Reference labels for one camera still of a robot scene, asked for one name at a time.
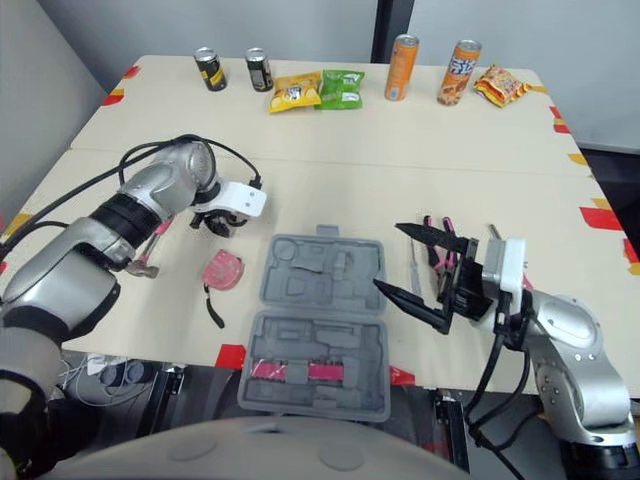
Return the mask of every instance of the soda can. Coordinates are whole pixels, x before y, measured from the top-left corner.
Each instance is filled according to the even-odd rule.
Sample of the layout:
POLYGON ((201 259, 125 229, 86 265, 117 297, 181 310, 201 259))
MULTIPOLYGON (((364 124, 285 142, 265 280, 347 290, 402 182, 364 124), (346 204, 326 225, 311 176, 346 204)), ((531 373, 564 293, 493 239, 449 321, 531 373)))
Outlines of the soda can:
POLYGON ((439 103, 456 105, 460 101, 480 57, 481 50, 482 45, 475 40, 460 40, 456 44, 438 92, 439 103))
POLYGON ((269 58, 262 48, 250 48, 244 54, 249 68, 251 85, 258 92, 267 92, 273 88, 273 78, 269 68, 269 58))
POLYGON ((407 95, 413 65, 416 63, 420 41, 413 35, 398 35, 393 42, 393 53, 384 96, 387 100, 403 100, 407 95))
POLYGON ((202 47, 196 50, 193 58, 198 65, 204 84, 209 90, 217 92, 227 86, 227 79, 224 76, 220 58, 216 52, 209 47, 202 47))

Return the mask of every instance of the wall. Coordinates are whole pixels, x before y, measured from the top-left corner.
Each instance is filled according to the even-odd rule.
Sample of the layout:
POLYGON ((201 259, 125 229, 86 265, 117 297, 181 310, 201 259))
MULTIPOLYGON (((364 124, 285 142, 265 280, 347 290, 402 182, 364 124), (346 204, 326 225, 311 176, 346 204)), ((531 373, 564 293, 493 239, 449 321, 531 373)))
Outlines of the wall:
POLYGON ((409 32, 421 64, 479 40, 482 65, 538 73, 581 145, 640 152, 639 18, 636 0, 416 0, 409 32))
POLYGON ((0 0, 0 215, 5 223, 104 95, 36 0, 0 0))
POLYGON ((241 57, 368 62, 377 0, 40 0, 110 90, 147 54, 191 55, 208 45, 241 57))

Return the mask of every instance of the chip bag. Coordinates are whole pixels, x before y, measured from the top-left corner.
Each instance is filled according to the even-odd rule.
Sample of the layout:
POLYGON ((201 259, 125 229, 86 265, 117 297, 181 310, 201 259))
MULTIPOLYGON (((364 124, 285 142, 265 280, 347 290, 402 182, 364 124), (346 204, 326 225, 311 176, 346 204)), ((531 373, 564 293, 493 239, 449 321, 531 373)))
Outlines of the chip bag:
POLYGON ((528 83, 521 82, 510 72, 497 65, 491 65, 473 85, 478 93, 484 95, 494 105, 506 107, 516 101, 531 88, 528 83))
POLYGON ((318 94, 321 80, 322 73, 320 72, 276 78, 276 88, 271 103, 269 103, 269 113, 318 105, 322 102, 318 94))
POLYGON ((352 70, 324 70, 322 72, 322 103, 316 105, 319 110, 345 110, 362 108, 360 82, 364 72, 352 70))

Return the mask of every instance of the black can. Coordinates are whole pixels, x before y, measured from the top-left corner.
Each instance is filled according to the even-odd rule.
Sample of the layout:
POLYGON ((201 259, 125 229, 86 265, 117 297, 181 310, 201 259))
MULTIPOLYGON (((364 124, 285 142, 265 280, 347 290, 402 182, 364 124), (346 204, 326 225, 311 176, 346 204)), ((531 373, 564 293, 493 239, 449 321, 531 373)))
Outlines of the black can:
POLYGON ((258 92, 267 92, 273 88, 273 77, 269 68, 269 58, 262 48, 250 48, 245 53, 251 84, 258 92))
POLYGON ((193 58, 196 60, 204 84, 209 90, 217 92, 227 86, 227 79, 224 76, 220 58, 216 52, 209 47, 202 47, 196 50, 193 58))

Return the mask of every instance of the tool case foam insert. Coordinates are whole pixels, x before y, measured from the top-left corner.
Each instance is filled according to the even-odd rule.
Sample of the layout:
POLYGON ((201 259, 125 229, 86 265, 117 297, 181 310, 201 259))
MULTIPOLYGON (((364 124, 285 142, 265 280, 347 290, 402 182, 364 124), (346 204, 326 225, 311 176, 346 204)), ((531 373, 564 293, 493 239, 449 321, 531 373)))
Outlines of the tool case foam insert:
POLYGON ((260 297, 278 310, 255 318, 238 403, 383 422, 390 412, 389 349, 376 317, 385 299, 373 284, 385 278, 382 244, 339 238, 334 226, 319 225, 316 233, 271 241, 260 297))

